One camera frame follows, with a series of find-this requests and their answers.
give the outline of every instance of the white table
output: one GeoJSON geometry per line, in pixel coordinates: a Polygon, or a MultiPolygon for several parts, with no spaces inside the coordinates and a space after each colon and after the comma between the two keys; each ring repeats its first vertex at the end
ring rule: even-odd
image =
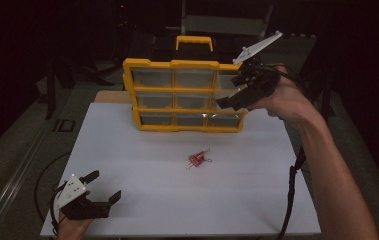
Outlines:
{"type": "MultiPolygon", "coordinates": [[[[99,170],[87,185],[92,201],[122,198],[90,236],[171,237],[271,235],[280,231],[287,206],[289,167],[294,164],[284,124],[265,110],[250,112],[239,133],[143,132],[131,105],[92,103],[62,181],[99,170]],[[200,167],[188,156],[210,148],[200,167]]],[[[42,236],[52,235],[48,214],[42,236]]],[[[287,234],[320,228],[302,174],[287,234]]]]}

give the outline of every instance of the yellow organizer box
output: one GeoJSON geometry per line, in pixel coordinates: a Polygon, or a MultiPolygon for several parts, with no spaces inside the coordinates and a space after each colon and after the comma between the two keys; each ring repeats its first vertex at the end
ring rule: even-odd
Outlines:
{"type": "MultiPolygon", "coordinates": [[[[209,37],[179,36],[179,42],[208,43],[209,37]]],[[[127,58],[124,85],[132,100],[132,116],[139,130],[238,132],[246,110],[220,109],[215,99],[238,91],[231,79],[240,65],[217,61],[152,62],[127,58]]]]}

